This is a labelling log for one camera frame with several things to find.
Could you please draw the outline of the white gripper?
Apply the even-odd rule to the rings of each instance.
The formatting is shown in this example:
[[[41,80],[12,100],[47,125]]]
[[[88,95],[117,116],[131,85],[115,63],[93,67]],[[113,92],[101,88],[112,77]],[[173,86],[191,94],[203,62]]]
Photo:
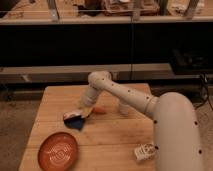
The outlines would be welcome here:
[[[91,106],[94,106],[101,91],[88,85],[80,99],[80,106],[86,107],[83,109],[82,117],[87,118],[93,111]]]

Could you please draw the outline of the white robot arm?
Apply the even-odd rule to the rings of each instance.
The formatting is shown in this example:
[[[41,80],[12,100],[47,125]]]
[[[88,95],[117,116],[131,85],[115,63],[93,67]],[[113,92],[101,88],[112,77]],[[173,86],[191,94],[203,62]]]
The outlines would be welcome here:
[[[156,171],[204,171],[197,114],[186,96],[167,92],[156,97],[114,82],[108,71],[96,71],[88,75],[81,106],[92,107],[102,91],[153,121]]]

